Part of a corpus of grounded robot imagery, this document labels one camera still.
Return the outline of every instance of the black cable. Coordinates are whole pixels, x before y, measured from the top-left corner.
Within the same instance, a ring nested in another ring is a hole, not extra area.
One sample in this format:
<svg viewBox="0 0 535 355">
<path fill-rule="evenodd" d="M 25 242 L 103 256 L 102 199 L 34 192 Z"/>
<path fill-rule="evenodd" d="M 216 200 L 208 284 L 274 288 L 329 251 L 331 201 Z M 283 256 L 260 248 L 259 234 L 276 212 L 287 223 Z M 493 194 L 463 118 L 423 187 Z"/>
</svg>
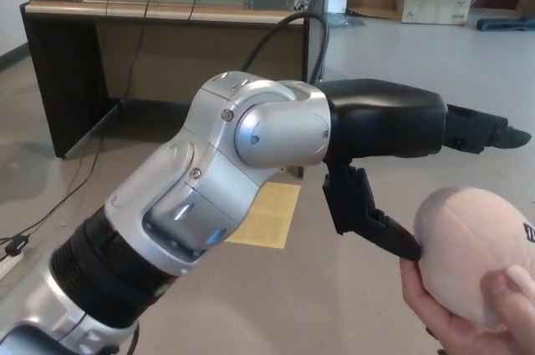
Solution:
<svg viewBox="0 0 535 355">
<path fill-rule="evenodd" d="M 137 323 L 137 327 L 134 330 L 134 336 L 132 337 L 132 341 L 130 342 L 130 346 L 128 348 L 128 351 L 126 352 L 126 355 L 134 355 L 135 348 L 137 347 L 137 342 L 140 340 L 140 324 Z"/>
<path fill-rule="evenodd" d="M 93 159 L 93 164 L 91 165 L 91 170 L 89 171 L 87 177 L 85 177 L 85 179 L 80 183 L 78 184 L 78 186 L 76 188 L 74 188 L 70 193 L 68 193 L 62 200 L 60 200 L 56 206 L 54 206 L 41 220 L 37 221 L 36 223 L 33 223 L 31 226 L 29 227 L 26 227 L 24 230 L 20 231 L 18 234 L 10 237 L 10 238 L 7 238 L 7 241 L 11 241 L 13 238 L 15 238 L 16 236 L 20 236 L 22 234 L 24 234 L 25 232 L 28 232 L 30 230 L 32 230 L 33 228 L 35 228 L 35 230 L 31 231 L 29 234 L 28 234 L 28 237 L 30 237 L 33 233 L 35 233 L 39 228 L 41 228 L 45 221 L 48 220 L 61 206 L 63 206 L 65 204 L 65 202 L 67 200 L 69 200 L 69 198 L 74 195 L 76 192 L 78 192 L 79 190 L 81 190 L 85 184 L 87 184 L 87 182 L 89 181 L 89 179 L 91 178 L 91 175 L 93 175 L 93 172 L 94 172 L 94 169 L 97 165 L 97 160 L 99 159 L 99 156 L 100 156 L 100 153 L 102 152 L 102 144 L 104 143 L 104 136 L 101 136 L 100 137 L 100 143 L 99 143 L 99 150 L 97 151 L 97 154 L 95 155 L 94 159 Z"/>
<path fill-rule="evenodd" d="M 105 16 L 107 17 L 108 16 L 108 9 L 110 7 L 110 0 L 106 0 L 106 7 L 105 7 Z M 102 34 L 102 42 L 101 42 L 101 46 L 104 47 L 104 43 L 105 43 L 105 40 L 106 40 L 106 37 L 107 37 L 107 32 L 108 32 L 108 29 L 105 28 L 104 29 L 104 32 Z M 101 94 L 104 94 L 105 93 L 105 89 L 102 89 L 104 92 L 100 92 L 98 97 L 97 97 L 97 112 L 96 112 L 96 115 L 95 117 L 98 118 L 99 116 L 99 109 L 98 109 L 98 106 L 99 106 L 99 103 L 100 103 L 100 99 L 101 99 Z M 88 181 L 89 181 L 89 178 L 91 177 L 91 175 L 93 174 L 93 171 L 94 171 L 94 168 L 96 166 L 96 162 L 97 160 L 99 159 L 99 155 L 100 155 L 100 151 L 103 147 L 103 143 L 104 143 L 104 135 L 101 136 L 100 138 L 100 143 L 99 143 L 99 149 L 97 151 L 97 154 L 95 155 L 94 157 L 94 160 L 93 160 L 93 164 L 91 166 L 91 170 L 88 174 L 88 176 L 85 178 L 84 181 L 82 181 L 82 183 L 80 183 L 72 192 L 70 192 L 70 189 L 73 185 L 73 183 L 76 181 L 76 178 L 78 177 L 78 174 L 82 168 L 82 164 L 84 163 L 84 159 L 85 159 L 85 154 L 87 152 L 87 149 L 89 148 L 89 144 L 90 144 L 90 140 L 88 140 L 88 143 L 87 145 L 85 146 L 84 148 L 84 151 L 82 152 L 82 155 L 80 157 L 80 161 L 78 163 L 78 167 L 76 168 L 76 171 L 74 172 L 74 175 L 73 175 L 73 178 L 71 178 L 70 182 L 69 182 L 69 185 L 67 187 L 67 193 L 65 194 L 65 197 L 56 204 L 56 206 L 54 206 L 42 219 L 40 219 L 38 222 L 32 224 L 30 227 L 27 227 L 26 229 L 20 231 L 19 233 L 15 234 L 14 236 L 10 236 L 10 237 L 3 237 L 3 238 L 0 238 L 0 245 L 4 245 L 4 244 L 7 244 L 9 243 L 10 241 L 13 240 L 13 238 L 15 238 L 16 236 L 20 236 L 22 234 L 24 234 L 25 232 L 31 230 L 32 228 L 34 227 L 37 227 L 35 229 L 35 231 L 37 231 L 39 228 L 41 228 L 43 226 L 43 224 L 56 212 L 59 210 L 59 208 L 61 206 L 63 206 L 65 204 L 65 202 L 67 202 L 67 200 L 73 196 L 76 192 L 78 192 Z M 28 237 L 31 236 L 35 231 L 32 231 L 30 234 L 28 234 Z"/>
<path fill-rule="evenodd" d="M 130 63 L 130 70 L 128 72 L 128 80 L 126 81 L 126 89 L 125 89 L 125 94 L 123 95 L 123 99 L 121 100 L 122 102 L 126 101 L 126 99 L 128 98 L 128 93 L 130 92 L 130 89 L 132 87 L 132 78 L 134 76 L 135 63 L 137 63 L 137 58 L 140 56 L 141 46 L 143 45 L 143 40 L 145 39 L 145 27 L 146 27 L 147 13 L 149 11 L 149 5 L 150 5 L 150 0 L 147 0 L 147 3 L 145 5 L 145 12 L 143 13 L 143 22 L 141 24 L 140 39 L 137 42 L 137 46 L 134 52 L 134 57 L 132 58 L 132 62 Z"/>
<path fill-rule="evenodd" d="M 197 4 L 197 0 L 193 0 L 193 5 L 191 6 L 190 16 L 187 18 L 186 23 L 189 23 L 191 21 L 191 16 L 193 15 L 193 11 L 195 10 L 196 4 Z"/>
<path fill-rule="evenodd" d="M 264 46 L 267 42 L 273 37 L 273 35 L 284 28 L 286 28 L 290 23 L 297 19 L 316 19 L 321 24 L 322 28 L 322 40 L 321 40 L 321 46 L 319 48 L 319 54 L 318 59 L 316 60 L 316 64 L 313 67 L 312 74 L 310 75 L 309 82 L 310 84 L 315 84 L 316 81 L 318 81 L 319 75 L 321 73 L 321 68 L 325 60 L 325 54 L 327 53 L 327 46 L 329 44 L 329 25 L 327 24 L 327 21 L 325 20 L 325 17 L 322 14 L 315 13 L 312 11 L 302 11 L 299 13 L 294 13 L 291 15 L 288 15 L 286 18 L 279 21 L 271 31 L 265 35 L 260 42 L 258 42 L 258 45 L 255 47 L 255 49 L 252 51 L 252 53 L 247 58 L 247 61 L 242 66 L 242 71 L 247 72 L 249 68 L 251 67 L 252 62 L 255 60 L 255 58 L 258 56 L 258 54 L 262 51 Z"/>
</svg>

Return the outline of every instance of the desk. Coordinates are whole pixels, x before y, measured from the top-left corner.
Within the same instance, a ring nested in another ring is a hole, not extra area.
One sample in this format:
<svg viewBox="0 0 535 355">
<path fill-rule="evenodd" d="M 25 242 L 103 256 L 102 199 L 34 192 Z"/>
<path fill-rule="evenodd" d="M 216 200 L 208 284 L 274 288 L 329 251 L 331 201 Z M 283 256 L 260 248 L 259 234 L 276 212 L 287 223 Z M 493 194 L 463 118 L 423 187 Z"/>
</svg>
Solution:
<svg viewBox="0 0 535 355">
<path fill-rule="evenodd" d="M 311 9 L 323 11 L 324 0 Z M 212 76 L 239 69 L 287 12 L 238 8 L 30 2 L 21 6 L 55 154 L 64 157 L 123 97 L 145 23 L 129 99 L 187 103 Z M 251 72 L 308 78 L 320 40 L 316 22 L 294 24 L 258 56 Z"/>
</svg>

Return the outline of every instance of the screw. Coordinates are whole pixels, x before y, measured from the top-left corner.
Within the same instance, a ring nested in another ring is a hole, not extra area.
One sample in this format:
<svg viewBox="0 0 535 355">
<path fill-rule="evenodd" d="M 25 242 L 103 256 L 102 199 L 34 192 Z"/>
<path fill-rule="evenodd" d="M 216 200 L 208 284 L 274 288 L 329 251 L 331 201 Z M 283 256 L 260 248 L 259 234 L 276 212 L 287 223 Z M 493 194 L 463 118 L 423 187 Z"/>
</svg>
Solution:
<svg viewBox="0 0 535 355">
<path fill-rule="evenodd" d="M 221 118 L 224 119 L 226 122 L 228 122 L 234 118 L 234 113 L 230 109 L 224 109 L 221 112 Z"/>
<path fill-rule="evenodd" d="M 190 173 L 190 177 L 191 177 L 193 180 L 198 180 L 198 179 L 200 179 L 200 178 L 201 178 L 201 175 L 202 175 L 202 172 L 201 172 L 199 169 L 197 169 L 197 168 L 193 169 L 193 170 L 191 171 L 191 173 Z"/>
</svg>

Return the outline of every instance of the desk top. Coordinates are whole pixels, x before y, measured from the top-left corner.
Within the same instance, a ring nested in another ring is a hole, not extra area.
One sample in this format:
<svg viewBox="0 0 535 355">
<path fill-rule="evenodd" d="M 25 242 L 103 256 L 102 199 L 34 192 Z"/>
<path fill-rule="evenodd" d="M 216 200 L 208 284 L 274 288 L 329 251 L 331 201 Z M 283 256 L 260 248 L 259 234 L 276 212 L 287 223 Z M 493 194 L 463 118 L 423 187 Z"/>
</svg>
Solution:
<svg viewBox="0 0 535 355">
<path fill-rule="evenodd" d="M 63 14 L 87 17 L 143 18 L 144 4 L 96 3 L 96 2 L 50 2 L 34 1 L 26 6 L 27 13 Z M 151 4 L 147 11 L 148 18 L 176 19 L 205 22 L 228 23 L 277 23 L 293 12 L 290 11 L 255 11 L 241 8 L 204 8 L 195 6 L 193 12 L 187 6 L 168 6 Z M 298 19 L 294 23 L 302 24 Z"/>
<path fill-rule="evenodd" d="M 143 18 L 145 3 L 31 1 L 26 7 L 26 12 L 88 17 Z M 192 0 L 192 4 L 184 5 L 159 4 L 156 1 L 148 7 L 146 17 L 207 22 L 277 23 L 291 13 L 290 11 L 254 11 L 243 8 L 209 8 L 203 7 L 199 3 L 193 6 Z M 295 23 L 303 23 L 303 20 L 297 20 Z"/>
</svg>

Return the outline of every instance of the fingernail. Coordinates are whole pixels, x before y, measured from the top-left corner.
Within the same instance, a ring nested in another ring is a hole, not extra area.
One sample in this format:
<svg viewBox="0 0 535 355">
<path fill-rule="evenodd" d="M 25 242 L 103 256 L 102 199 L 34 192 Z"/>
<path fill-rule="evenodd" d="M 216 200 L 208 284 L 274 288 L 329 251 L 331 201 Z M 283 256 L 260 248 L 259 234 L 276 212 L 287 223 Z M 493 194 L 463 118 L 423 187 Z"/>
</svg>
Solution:
<svg viewBox="0 0 535 355">
<path fill-rule="evenodd" d="M 501 271 L 492 271 L 483 277 L 481 287 L 487 295 L 495 297 L 507 289 L 507 280 Z"/>
</svg>

